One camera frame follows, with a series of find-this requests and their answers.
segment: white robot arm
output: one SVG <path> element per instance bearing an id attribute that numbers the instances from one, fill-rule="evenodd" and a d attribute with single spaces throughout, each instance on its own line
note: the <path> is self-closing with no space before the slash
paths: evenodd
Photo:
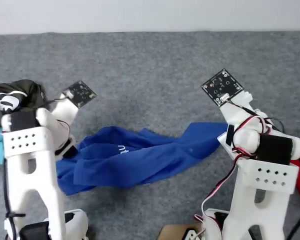
<path id="1" fill-rule="evenodd" d="M 251 240 L 249 229 L 254 225 L 260 226 L 263 240 L 284 240 L 283 225 L 299 172 L 290 160 L 300 158 L 300 138 L 278 131 L 264 112 L 253 110 L 251 94 L 225 69 L 202 89 L 219 106 L 229 125 L 218 140 L 234 159 L 230 173 L 203 201 L 202 217 L 196 217 L 202 222 L 204 240 Z M 204 209 L 236 165 L 230 211 Z M 257 190 L 265 191 L 260 203 L 255 203 Z"/>
<path id="2" fill-rule="evenodd" d="M 64 195 L 58 187 L 56 160 L 73 148 L 75 139 L 70 133 L 70 124 L 79 107 L 95 96 L 80 81 L 55 100 L 58 103 L 52 112 L 38 108 L 2 117 L 6 239 L 88 239 L 86 213 L 80 209 L 64 212 Z M 32 173 L 29 173 L 30 159 L 36 161 Z M 47 207 L 48 218 L 43 222 L 25 225 L 24 212 L 32 190 L 38 191 Z"/>

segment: carpet floor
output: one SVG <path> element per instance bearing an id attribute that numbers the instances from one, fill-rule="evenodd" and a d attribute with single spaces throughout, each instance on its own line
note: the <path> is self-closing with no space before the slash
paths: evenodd
<path id="1" fill-rule="evenodd" d="M 98 95 L 72 126 L 78 141 L 104 126 L 180 135 L 191 122 L 223 122 L 200 85 L 226 68 L 253 96 L 251 105 L 300 137 L 300 32 L 161 32 L 0 35 L 0 83 L 31 79 L 49 98 L 83 80 Z M 189 223 L 203 197 L 231 168 L 221 147 L 194 167 L 129 189 L 98 187 L 65 197 L 87 212 L 98 240 L 155 240 L 166 224 Z M 234 177 L 207 203 L 228 210 Z M 0 166 L 0 240 L 5 208 Z M 27 221 L 47 211 L 38 194 Z M 291 196 L 284 232 L 300 217 Z M 300 240 L 300 230 L 295 235 Z"/>

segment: white plastic bracket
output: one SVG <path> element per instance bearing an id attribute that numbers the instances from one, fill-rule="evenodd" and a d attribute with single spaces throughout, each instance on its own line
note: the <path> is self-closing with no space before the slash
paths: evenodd
<path id="1" fill-rule="evenodd" d="M 284 240 L 283 225 L 290 195 L 295 190 L 299 168 L 252 159 L 238 160 L 238 173 L 231 209 L 222 240 L 241 240 L 248 229 L 259 225 L 263 240 Z M 265 190 L 255 203 L 257 190 Z"/>
<path id="2" fill-rule="evenodd" d="M 30 191 L 37 190 L 48 210 L 50 234 L 53 240 L 66 235 L 63 194 L 58 187 L 56 159 L 51 132 L 46 127 L 34 127 L 3 133 L 7 161 L 8 196 L 11 211 L 24 213 Z M 29 174 L 28 160 L 35 158 L 36 169 Z M 25 226 L 24 217 L 14 219 L 17 233 Z M 9 236 L 12 229 L 6 219 L 4 228 Z"/>
<path id="3" fill-rule="evenodd" d="M 213 209 L 213 208 L 209 208 L 204 212 L 207 216 L 212 217 L 212 218 L 216 217 L 215 213 L 229 214 L 228 211 Z M 218 239 L 218 236 L 220 235 L 220 233 L 219 233 L 220 230 L 218 228 L 216 228 L 214 224 L 211 224 L 211 222 L 210 222 L 209 226 L 207 226 L 207 223 L 204 222 L 202 227 L 206 228 L 206 232 L 204 233 L 204 238 L 202 238 L 202 240 L 216 240 L 216 239 Z M 252 238 L 251 238 L 248 231 L 246 231 L 245 234 L 241 238 L 236 238 L 236 239 L 238 239 L 238 240 L 252 240 Z"/>

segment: circuit board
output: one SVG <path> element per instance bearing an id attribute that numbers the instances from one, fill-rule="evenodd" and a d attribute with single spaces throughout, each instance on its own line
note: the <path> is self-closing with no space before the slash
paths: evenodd
<path id="1" fill-rule="evenodd" d="M 83 81 L 77 81 L 62 93 L 74 104 L 77 108 L 81 108 L 97 95 Z"/>
<path id="2" fill-rule="evenodd" d="M 225 68 L 202 84 L 201 88 L 218 107 L 244 90 Z"/>

